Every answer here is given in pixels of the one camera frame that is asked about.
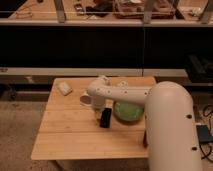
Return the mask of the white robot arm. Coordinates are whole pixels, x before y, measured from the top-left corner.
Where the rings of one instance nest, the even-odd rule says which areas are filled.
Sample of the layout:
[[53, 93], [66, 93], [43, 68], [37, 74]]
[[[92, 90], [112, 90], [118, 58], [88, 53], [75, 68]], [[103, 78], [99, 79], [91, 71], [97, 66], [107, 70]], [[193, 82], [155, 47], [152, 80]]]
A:
[[94, 109], [102, 109], [106, 99], [145, 108], [150, 171], [203, 171], [193, 100], [183, 86], [171, 81], [112, 86], [102, 76], [86, 91]]

